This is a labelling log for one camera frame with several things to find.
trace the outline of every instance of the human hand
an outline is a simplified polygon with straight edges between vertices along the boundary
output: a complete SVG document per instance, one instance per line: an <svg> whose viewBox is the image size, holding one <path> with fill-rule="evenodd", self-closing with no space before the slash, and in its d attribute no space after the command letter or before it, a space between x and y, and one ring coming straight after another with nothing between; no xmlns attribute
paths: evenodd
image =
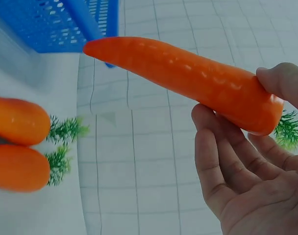
<svg viewBox="0 0 298 235"><path fill-rule="evenodd" d="M298 108L298 67L283 63L257 76L268 92ZM298 235L298 155L270 137L250 135L256 150L238 127L203 105L192 117L203 197L223 234Z"/></svg>

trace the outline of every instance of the blue basket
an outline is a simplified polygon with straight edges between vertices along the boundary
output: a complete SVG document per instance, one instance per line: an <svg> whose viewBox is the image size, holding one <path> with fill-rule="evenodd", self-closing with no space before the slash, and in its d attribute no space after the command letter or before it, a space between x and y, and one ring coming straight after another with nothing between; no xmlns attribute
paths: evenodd
<svg viewBox="0 0 298 235"><path fill-rule="evenodd" d="M0 0L0 17L38 53L82 52L118 36L119 0Z"/></svg>

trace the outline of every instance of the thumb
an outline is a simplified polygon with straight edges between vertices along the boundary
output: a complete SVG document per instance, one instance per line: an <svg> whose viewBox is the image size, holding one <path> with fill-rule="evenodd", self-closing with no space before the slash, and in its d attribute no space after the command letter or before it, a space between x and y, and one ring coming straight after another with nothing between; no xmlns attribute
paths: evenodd
<svg viewBox="0 0 298 235"><path fill-rule="evenodd" d="M281 63L272 69L258 68L257 77L262 86L298 109L298 66Z"/></svg>

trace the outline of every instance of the plastic carrot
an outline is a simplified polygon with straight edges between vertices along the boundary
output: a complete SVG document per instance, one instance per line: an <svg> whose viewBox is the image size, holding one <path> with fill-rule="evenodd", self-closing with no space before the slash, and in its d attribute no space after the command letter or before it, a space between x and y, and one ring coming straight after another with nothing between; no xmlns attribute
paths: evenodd
<svg viewBox="0 0 298 235"><path fill-rule="evenodd" d="M194 99L256 135L270 134L284 101L255 74L153 39L112 37L88 42L84 53Z"/></svg>
<svg viewBox="0 0 298 235"><path fill-rule="evenodd" d="M0 97L0 137L20 145L43 141L50 131L50 117L38 104Z"/></svg>
<svg viewBox="0 0 298 235"><path fill-rule="evenodd" d="M0 145L0 188L33 192L47 185L50 165L38 151L18 145Z"/></svg>

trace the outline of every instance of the white tiled wall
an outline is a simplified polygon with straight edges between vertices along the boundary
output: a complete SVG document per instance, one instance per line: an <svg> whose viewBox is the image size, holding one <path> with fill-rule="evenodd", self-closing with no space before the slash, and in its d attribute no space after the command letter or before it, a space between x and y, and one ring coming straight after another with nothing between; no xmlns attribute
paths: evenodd
<svg viewBox="0 0 298 235"><path fill-rule="evenodd" d="M298 65L298 0L122 0L120 34L255 72ZM194 101L81 55L78 141L88 235L219 235L194 165Z"/></svg>

